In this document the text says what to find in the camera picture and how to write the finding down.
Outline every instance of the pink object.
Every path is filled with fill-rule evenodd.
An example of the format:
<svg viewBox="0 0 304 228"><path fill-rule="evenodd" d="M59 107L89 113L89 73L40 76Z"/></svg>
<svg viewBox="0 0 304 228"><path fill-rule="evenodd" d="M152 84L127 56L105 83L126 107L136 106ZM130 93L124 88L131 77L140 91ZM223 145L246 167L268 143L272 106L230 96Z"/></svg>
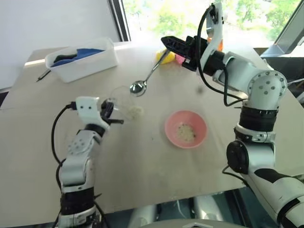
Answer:
<svg viewBox="0 0 304 228"><path fill-rule="evenodd" d="M175 60L176 60L179 64L182 64L182 63L184 62L185 58L182 57L182 56L179 56L179 55L175 54Z"/></svg>
<svg viewBox="0 0 304 228"><path fill-rule="evenodd" d="M178 127L182 124L186 124L192 127L195 133L195 139L193 142L185 142L178 138ZM199 146L207 135L207 125L203 118L197 113L192 111L178 111L173 113L165 123L165 132L168 139L176 146L188 149Z"/></svg>

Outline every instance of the spoon handle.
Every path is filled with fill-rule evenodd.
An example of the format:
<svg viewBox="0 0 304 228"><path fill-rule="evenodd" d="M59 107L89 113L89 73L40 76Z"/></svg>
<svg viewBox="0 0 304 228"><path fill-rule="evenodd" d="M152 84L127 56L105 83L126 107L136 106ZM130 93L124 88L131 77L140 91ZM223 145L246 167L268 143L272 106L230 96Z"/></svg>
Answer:
<svg viewBox="0 0 304 228"><path fill-rule="evenodd" d="M148 79L150 78L150 76L153 74L153 72L156 70L156 68L158 68L158 66L162 63L162 61L167 57L167 55L169 54L169 50L166 49L163 53L163 55L161 56L160 60L158 60L158 62L155 64L155 66L152 68L151 72L148 74L145 83L147 83Z"/></svg>

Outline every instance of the blue cloth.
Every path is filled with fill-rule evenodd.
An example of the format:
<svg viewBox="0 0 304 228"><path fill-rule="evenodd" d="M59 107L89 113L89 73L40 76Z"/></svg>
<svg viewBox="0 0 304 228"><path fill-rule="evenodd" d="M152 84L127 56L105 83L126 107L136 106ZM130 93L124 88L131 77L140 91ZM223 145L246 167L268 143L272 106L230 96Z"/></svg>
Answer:
<svg viewBox="0 0 304 228"><path fill-rule="evenodd" d="M56 63L54 63L51 67L57 67L63 64L67 64L70 62L73 62L75 60L85 58L91 55L95 55L97 53L103 52L104 50L99 50L99 49L94 49L94 48L82 48L82 49L77 49L77 56L72 58L72 59L62 59Z"/></svg>

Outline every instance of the metal spoon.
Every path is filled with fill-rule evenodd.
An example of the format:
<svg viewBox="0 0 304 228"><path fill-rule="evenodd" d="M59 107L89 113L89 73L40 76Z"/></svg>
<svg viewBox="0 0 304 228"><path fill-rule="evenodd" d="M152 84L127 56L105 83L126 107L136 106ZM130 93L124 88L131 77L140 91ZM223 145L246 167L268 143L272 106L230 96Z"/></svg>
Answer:
<svg viewBox="0 0 304 228"><path fill-rule="evenodd" d="M158 66L162 63L162 61L166 58L166 56L169 54L169 50L166 50L163 55L161 56L160 60L155 64L155 66L152 68L151 72L148 74L146 80L142 81L136 81L133 82L130 85L130 93L133 94L134 96L142 96L147 89L147 81L150 78L150 76L153 74L153 72L158 68Z"/></svg>

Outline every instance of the beige table surface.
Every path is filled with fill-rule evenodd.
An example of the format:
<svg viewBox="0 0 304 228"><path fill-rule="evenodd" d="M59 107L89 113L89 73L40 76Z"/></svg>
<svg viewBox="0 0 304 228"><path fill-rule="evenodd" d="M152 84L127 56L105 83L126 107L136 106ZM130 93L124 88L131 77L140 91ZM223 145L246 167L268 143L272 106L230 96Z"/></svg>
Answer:
<svg viewBox="0 0 304 228"><path fill-rule="evenodd" d="M263 66L254 50L230 46ZM54 50L34 52L30 60ZM50 132L57 113L77 96L108 97L113 89L145 78L154 64L152 47L122 46L117 67L65 84L52 73L35 83L43 64L24 68L0 110L0 227L51 222L59 211ZM113 125L104 136L97 162L95 192L105 212L239 188L239 180L221 174L226 146L234 140L239 109L223 105L222 96L204 86L195 73L175 63L160 66L146 94L135 98L144 116ZM288 91L275 125L276 168L289 175L304 173L304 110ZM178 149L164 135L164 121L181 109L199 113L208 125L205 142ZM67 111L56 128L61 159L69 141L82 128L75 111Z"/></svg>

